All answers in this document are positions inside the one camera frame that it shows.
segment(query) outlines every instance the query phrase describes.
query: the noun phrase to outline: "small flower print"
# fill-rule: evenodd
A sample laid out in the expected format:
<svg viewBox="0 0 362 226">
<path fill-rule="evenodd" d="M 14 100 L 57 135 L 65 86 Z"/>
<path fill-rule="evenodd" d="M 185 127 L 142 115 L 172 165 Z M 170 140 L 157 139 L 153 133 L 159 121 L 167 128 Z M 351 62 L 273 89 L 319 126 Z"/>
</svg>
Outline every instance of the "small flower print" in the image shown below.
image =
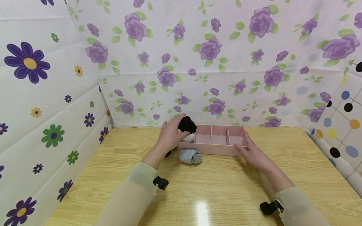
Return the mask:
<svg viewBox="0 0 362 226">
<path fill-rule="evenodd" d="M 106 138 L 108 133 L 109 133 L 108 127 L 104 127 L 103 130 L 101 131 L 101 136 L 99 137 L 100 143 L 103 142 L 104 138 Z"/>
<path fill-rule="evenodd" d="M 42 116 L 42 113 L 43 112 L 40 110 L 40 108 L 35 107 L 31 110 L 30 114 L 33 116 L 33 118 L 38 118 L 39 116 Z"/>
<path fill-rule="evenodd" d="M 67 162 L 69 162 L 69 165 L 74 164 L 75 161 L 78 160 L 78 156 L 79 156 L 79 153 L 78 153 L 77 150 L 76 150 L 76 151 L 72 151 L 72 153 L 70 153 L 70 154 L 68 155 L 68 160 L 67 160 Z"/>
<path fill-rule="evenodd" d="M 41 50 L 33 52 L 32 46 L 27 42 L 21 43 L 21 49 L 14 44 L 8 44 L 7 48 L 14 56 L 5 57 L 4 61 L 7 66 L 17 67 L 14 71 L 15 77 L 24 79 L 28 76 L 33 84 L 39 82 L 39 77 L 44 80 L 48 78 L 44 70 L 49 70 L 50 64 L 41 61 L 44 58 Z"/>
<path fill-rule="evenodd" d="M 23 224 L 28 219 L 28 216 L 33 214 L 35 211 L 36 200 L 32 200 L 32 197 L 29 197 L 25 202 L 24 200 L 20 200 L 15 209 L 10 210 L 6 216 L 10 217 L 7 221 L 5 221 L 4 226 L 17 226 L 19 223 Z"/>
<path fill-rule="evenodd" d="M 48 148 L 51 145 L 53 145 L 53 147 L 58 146 L 58 142 L 62 142 L 63 141 L 63 135 L 64 135 L 64 130 L 61 130 L 62 126 L 58 125 L 57 127 L 52 124 L 50 125 L 49 129 L 45 129 L 43 131 L 43 134 L 45 135 L 45 137 L 42 138 L 42 142 L 46 143 L 45 146 Z"/>
<path fill-rule="evenodd" d="M 94 124 L 94 117 L 92 113 L 88 113 L 88 115 L 86 115 L 84 120 L 84 124 L 86 127 L 92 127 L 92 125 Z"/>
<path fill-rule="evenodd" d="M 63 200 L 63 198 L 66 196 L 67 192 L 69 191 L 69 189 L 73 186 L 73 182 L 72 180 L 70 180 L 69 182 L 65 182 L 64 186 L 62 188 L 59 189 L 59 195 L 57 197 L 57 200 L 59 200 L 59 202 L 61 202 Z"/>
<path fill-rule="evenodd" d="M 66 95 L 64 100 L 66 101 L 66 103 L 70 103 L 72 101 L 72 97 L 69 95 Z"/>
<path fill-rule="evenodd" d="M 74 71 L 75 73 L 79 76 L 82 77 L 83 76 L 83 71 L 82 71 L 82 67 L 75 65 L 74 66 Z"/>
<path fill-rule="evenodd" d="M 33 167 L 33 173 L 34 174 L 38 174 L 42 170 L 43 170 L 43 165 L 42 164 L 37 164 L 36 166 Z"/>
</svg>

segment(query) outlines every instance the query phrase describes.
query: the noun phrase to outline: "yellow dot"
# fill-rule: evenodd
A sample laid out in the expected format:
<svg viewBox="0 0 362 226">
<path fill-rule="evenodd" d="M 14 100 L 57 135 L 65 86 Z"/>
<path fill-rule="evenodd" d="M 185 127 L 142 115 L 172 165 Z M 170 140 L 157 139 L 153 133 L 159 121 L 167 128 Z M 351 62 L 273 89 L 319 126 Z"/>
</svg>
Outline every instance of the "yellow dot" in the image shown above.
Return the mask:
<svg viewBox="0 0 362 226">
<path fill-rule="evenodd" d="M 323 138 L 323 132 L 322 132 L 322 130 L 317 129 L 317 131 L 316 131 L 316 136 L 317 136 L 317 138 L 319 138 L 319 139 Z"/>
<path fill-rule="evenodd" d="M 329 138 L 331 138 L 331 139 L 337 138 L 337 132 L 334 129 L 329 129 L 327 131 L 327 134 L 328 134 Z"/>
<path fill-rule="evenodd" d="M 37 68 L 37 63 L 32 58 L 25 58 L 23 61 L 25 67 L 34 70 Z"/>
</svg>

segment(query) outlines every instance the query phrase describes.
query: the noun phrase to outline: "purple flower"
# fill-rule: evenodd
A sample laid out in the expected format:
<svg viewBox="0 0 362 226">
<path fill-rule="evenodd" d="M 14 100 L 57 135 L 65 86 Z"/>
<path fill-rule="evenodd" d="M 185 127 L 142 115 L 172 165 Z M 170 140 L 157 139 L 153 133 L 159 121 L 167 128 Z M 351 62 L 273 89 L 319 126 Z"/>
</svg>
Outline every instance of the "purple flower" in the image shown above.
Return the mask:
<svg viewBox="0 0 362 226">
<path fill-rule="evenodd" d="M 36 200 L 32 200 L 32 197 L 29 197 L 25 202 L 24 200 L 20 200 L 15 209 L 10 210 L 6 216 L 10 217 L 7 221 L 5 221 L 4 226 L 17 226 L 19 223 L 23 224 L 28 219 L 28 216 L 33 214 L 35 211 Z"/>
<path fill-rule="evenodd" d="M 243 117 L 243 121 L 249 121 L 250 120 L 250 116 L 244 116 Z"/>
<path fill-rule="evenodd" d="M 280 71 L 280 68 L 274 66 L 265 72 L 264 82 L 268 86 L 277 87 L 280 82 L 284 81 L 284 77 L 285 75 Z"/>
<path fill-rule="evenodd" d="M 176 25 L 176 26 L 173 28 L 173 30 L 172 30 L 172 32 L 173 32 L 173 37 L 174 37 L 175 39 L 181 39 L 181 38 L 184 37 L 185 31 L 186 31 L 185 27 L 182 26 L 181 24 L 178 24 L 178 25 Z"/>
<path fill-rule="evenodd" d="M 327 93 L 327 92 L 322 92 L 322 93 L 320 93 L 320 97 L 321 97 L 322 100 L 323 100 L 324 102 L 326 102 L 326 103 L 328 103 L 329 100 L 331 99 L 330 94 Z"/>
<path fill-rule="evenodd" d="M 362 28 L 362 13 L 357 13 L 354 17 L 354 25 L 357 28 Z"/>
<path fill-rule="evenodd" d="M 176 82 L 176 76 L 172 74 L 167 68 L 162 68 L 157 72 L 157 78 L 160 83 L 164 86 L 173 86 L 173 83 Z"/>
<path fill-rule="evenodd" d="M 235 88 L 235 92 L 240 93 L 244 90 L 244 88 L 246 87 L 245 83 L 243 82 L 239 82 L 237 84 L 234 85 Z"/>
<path fill-rule="evenodd" d="M 263 7 L 254 11 L 254 15 L 250 19 L 250 31 L 259 38 L 264 37 L 266 33 L 272 31 L 274 20 L 270 17 L 270 8 Z"/>
<path fill-rule="evenodd" d="M 279 127 L 281 121 L 282 121 L 281 119 L 273 117 L 269 119 L 269 121 L 264 122 L 263 127 Z"/>
<path fill-rule="evenodd" d="M 99 37 L 99 29 L 93 25 L 93 24 L 88 24 L 87 25 L 88 29 L 90 30 L 90 32 L 92 33 L 92 35 Z"/>
<path fill-rule="evenodd" d="M 185 96 L 181 96 L 179 99 L 178 99 L 178 103 L 181 104 L 181 105 L 186 105 L 189 103 L 189 99 Z"/>
<path fill-rule="evenodd" d="M 123 112 L 125 115 L 131 114 L 133 112 L 133 104 L 132 101 L 122 100 L 121 104 L 118 106 L 119 110 Z"/>
<path fill-rule="evenodd" d="M 355 34 L 348 34 L 341 39 L 333 39 L 322 48 L 324 51 L 323 58 L 344 59 L 353 53 L 360 44 Z"/>
<path fill-rule="evenodd" d="M 219 32 L 220 31 L 220 27 L 221 27 L 221 24 L 220 24 L 220 20 L 218 19 L 212 19 L 211 20 L 211 26 L 212 26 L 212 29 L 214 30 L 214 32 Z"/>
<path fill-rule="evenodd" d="M 179 106 L 174 106 L 173 109 L 178 113 L 181 112 L 181 107 L 179 107 Z"/>
<path fill-rule="evenodd" d="M 282 52 L 280 52 L 280 53 L 277 55 L 276 61 L 279 62 L 279 61 L 284 60 L 284 58 L 285 58 L 286 56 L 288 56 L 288 54 L 289 54 L 289 52 L 287 52 L 287 51 L 282 51 Z"/>
<path fill-rule="evenodd" d="M 196 74 L 196 70 L 195 69 L 193 69 L 193 68 L 190 68 L 188 71 L 187 71 L 187 73 L 189 74 L 189 75 L 195 75 Z"/>
<path fill-rule="evenodd" d="M 64 186 L 62 188 L 59 189 L 59 195 L 57 197 L 57 200 L 59 200 L 59 202 L 61 202 L 63 200 L 63 198 L 66 196 L 67 192 L 69 191 L 69 189 L 73 186 L 73 182 L 72 180 L 70 180 L 69 182 L 65 182 Z"/>
<path fill-rule="evenodd" d="M 104 63 L 107 61 L 108 48 L 100 42 L 94 42 L 93 46 L 87 47 L 85 51 L 93 63 Z"/>
<path fill-rule="evenodd" d="M 210 92 L 211 92 L 214 96 L 218 96 L 218 95 L 219 95 L 219 91 L 218 91 L 218 89 L 216 89 L 216 88 L 210 89 Z"/>
<path fill-rule="evenodd" d="M 199 47 L 199 53 L 201 54 L 202 60 L 213 60 L 215 59 L 222 47 L 221 42 L 217 38 L 210 38 L 208 42 L 204 42 Z"/>
<path fill-rule="evenodd" d="M 148 58 L 150 55 L 148 55 L 146 52 L 143 52 L 141 55 L 138 56 L 139 61 L 141 61 L 143 64 L 146 64 L 149 62 Z"/>
<path fill-rule="evenodd" d="M 84 120 L 84 124 L 86 127 L 92 127 L 92 125 L 94 124 L 94 117 L 92 113 L 88 113 L 88 115 L 86 115 Z"/>
<path fill-rule="evenodd" d="M 308 35 L 312 33 L 313 29 L 316 28 L 318 22 L 315 19 L 310 19 L 309 21 L 305 22 L 302 26 L 302 35 Z"/>
<path fill-rule="evenodd" d="M 119 89 L 115 89 L 114 93 L 117 94 L 119 97 L 123 97 L 123 93 Z"/>
<path fill-rule="evenodd" d="M 258 62 L 262 59 L 262 55 L 264 55 L 264 52 L 262 51 L 262 49 L 259 49 L 258 51 L 253 52 L 253 56 L 251 57 L 251 59 L 255 62 Z"/>
<path fill-rule="evenodd" d="M 104 138 L 106 138 L 108 132 L 108 127 L 104 127 L 101 131 L 101 136 L 99 137 L 100 144 L 103 142 Z"/>
<path fill-rule="evenodd" d="M 136 92 L 142 93 L 144 89 L 144 84 L 138 82 L 137 84 L 135 84 L 134 88 L 136 89 Z"/>
<path fill-rule="evenodd" d="M 29 75 L 30 82 L 34 84 L 39 82 L 39 77 L 48 78 L 44 70 L 49 70 L 50 64 L 41 61 L 44 58 L 41 50 L 33 52 L 33 47 L 27 42 L 21 43 L 21 49 L 14 44 L 8 44 L 7 48 L 14 56 L 5 57 L 4 61 L 7 66 L 17 67 L 14 71 L 15 77 L 24 79 Z"/>
<path fill-rule="evenodd" d="M 167 63 L 168 60 L 171 58 L 171 55 L 170 54 L 164 54 L 161 59 L 162 59 L 162 63 Z"/>
<path fill-rule="evenodd" d="M 278 106 L 286 106 L 289 99 L 287 97 L 282 97 L 278 99 Z"/>
<path fill-rule="evenodd" d="M 139 16 L 136 13 L 131 13 L 126 15 L 125 19 L 127 34 L 139 42 L 142 41 L 143 37 L 147 36 L 147 28 L 141 23 Z"/>
<path fill-rule="evenodd" d="M 269 112 L 273 115 L 275 115 L 277 113 L 277 109 L 275 107 L 271 107 L 269 108 Z"/>
<path fill-rule="evenodd" d="M 135 8 L 139 8 L 142 6 L 143 3 L 144 3 L 144 0 L 134 0 L 133 6 Z"/>
<path fill-rule="evenodd" d="M 307 66 L 302 67 L 299 71 L 301 74 L 307 74 L 309 72 L 309 68 Z"/>
<path fill-rule="evenodd" d="M 208 106 L 207 111 L 210 112 L 212 115 L 218 115 L 224 112 L 224 108 L 225 108 L 225 101 L 216 99 L 212 104 Z"/>
</svg>

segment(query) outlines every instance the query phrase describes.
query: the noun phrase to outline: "black dot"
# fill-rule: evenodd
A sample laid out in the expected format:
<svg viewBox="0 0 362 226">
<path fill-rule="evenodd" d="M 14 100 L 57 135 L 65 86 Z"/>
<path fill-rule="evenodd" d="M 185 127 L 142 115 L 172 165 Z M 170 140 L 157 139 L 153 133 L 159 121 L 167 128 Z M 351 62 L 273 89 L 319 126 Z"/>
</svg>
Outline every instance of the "black dot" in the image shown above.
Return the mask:
<svg viewBox="0 0 362 226">
<path fill-rule="evenodd" d="M 346 112 L 350 112 L 350 111 L 352 111 L 352 109 L 353 109 L 353 105 L 352 105 L 351 103 L 346 103 L 346 104 L 344 105 L 344 110 L 345 110 Z"/>
<path fill-rule="evenodd" d="M 338 149 L 335 148 L 335 147 L 332 147 L 330 150 L 329 150 L 329 153 L 331 154 L 331 156 L 333 156 L 334 158 L 338 158 L 341 156 L 341 154 L 339 153 Z"/>
</svg>

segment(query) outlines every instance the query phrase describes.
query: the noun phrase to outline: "green flower print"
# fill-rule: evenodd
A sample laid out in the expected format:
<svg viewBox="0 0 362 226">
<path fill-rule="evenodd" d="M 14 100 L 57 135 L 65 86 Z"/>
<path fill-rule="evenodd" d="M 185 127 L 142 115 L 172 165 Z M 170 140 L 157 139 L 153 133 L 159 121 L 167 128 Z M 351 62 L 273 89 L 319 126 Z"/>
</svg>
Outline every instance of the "green flower print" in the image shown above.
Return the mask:
<svg viewBox="0 0 362 226">
<path fill-rule="evenodd" d="M 45 137 L 42 138 L 42 142 L 46 143 L 45 146 L 48 148 L 51 145 L 53 145 L 53 147 L 58 146 L 58 142 L 62 142 L 63 141 L 63 135 L 64 135 L 64 130 L 61 130 L 62 126 L 58 125 L 57 127 L 52 124 L 50 126 L 49 129 L 45 129 L 43 131 L 43 134 L 45 135 Z"/>
<path fill-rule="evenodd" d="M 72 153 L 70 153 L 70 155 L 68 155 L 68 160 L 67 162 L 69 162 L 69 165 L 72 165 L 75 163 L 75 161 L 78 160 L 78 156 L 79 156 L 79 153 L 78 151 L 72 151 Z"/>
</svg>

